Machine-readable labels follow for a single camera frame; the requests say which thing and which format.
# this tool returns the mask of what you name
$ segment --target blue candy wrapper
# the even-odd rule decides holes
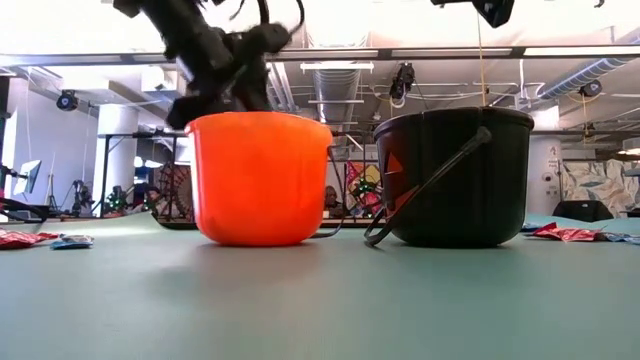
[[[61,235],[60,240],[51,243],[52,250],[88,249],[93,246],[93,238],[85,235]]]
[[[614,234],[614,233],[602,233],[605,239],[611,242],[628,242],[635,245],[640,245],[640,236],[633,236],[627,234]]]
[[[520,230],[520,232],[522,233],[532,233],[538,229],[540,229],[542,227],[542,225],[538,225],[538,224],[531,224],[531,223],[524,223],[522,225],[522,229]]]

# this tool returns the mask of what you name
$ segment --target candy wrapper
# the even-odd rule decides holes
[[[58,234],[29,234],[20,231],[8,231],[0,229],[0,250],[25,249],[39,242],[57,238]]]
[[[628,242],[634,245],[640,245],[640,236],[633,236],[627,234],[614,234],[614,233],[602,233],[596,238],[602,236],[603,240],[611,242]]]
[[[542,227],[542,225],[538,225],[538,224],[531,224],[531,223],[524,223],[522,225],[522,229],[520,230],[521,233],[532,233],[538,229],[540,229]]]
[[[51,250],[88,249],[93,246],[93,238],[86,235],[61,235],[60,240],[51,243]]]
[[[573,228],[559,228],[556,223],[551,223],[533,232],[532,236],[546,239],[570,241],[594,241],[600,230],[586,230]]]

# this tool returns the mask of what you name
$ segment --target red candy wrapper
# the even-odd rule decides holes
[[[39,242],[57,238],[57,234],[28,234],[20,231],[8,231],[0,229],[0,250],[24,249],[31,247]]]
[[[551,223],[541,227],[531,234],[532,236],[556,239],[565,242],[570,241],[594,241],[600,230],[585,230],[572,228],[559,228],[556,223]]]

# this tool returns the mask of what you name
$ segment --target person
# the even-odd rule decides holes
[[[331,185],[324,189],[324,210],[329,211],[331,219],[340,219],[346,213],[344,206],[338,201],[336,189]]]
[[[164,196],[162,196],[162,194],[160,193],[160,189],[158,189],[155,186],[150,186],[147,189],[147,199],[148,199],[147,202],[149,203],[149,206],[152,207],[152,209],[150,210],[153,211],[154,216],[169,215],[169,201]],[[130,210],[128,214],[140,213],[145,211],[145,209],[146,209],[146,206],[143,203],[136,206],[132,210]],[[178,209],[176,202],[173,201],[171,204],[171,217],[176,218],[176,217],[179,217],[180,215],[181,215],[180,209]]]

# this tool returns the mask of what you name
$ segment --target black robotic arm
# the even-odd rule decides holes
[[[211,0],[220,5],[225,0]],[[264,55],[280,52],[304,23],[302,0],[300,23],[289,32],[269,23],[266,0],[257,0],[260,24],[242,33],[226,33],[211,27],[200,11],[208,0],[114,0],[113,6],[129,17],[143,12],[166,45],[165,57],[176,60],[195,94],[175,100],[167,124],[183,129],[191,120],[227,111],[271,111],[267,99]],[[505,24],[514,0],[431,0],[435,5],[472,2],[492,26]]]

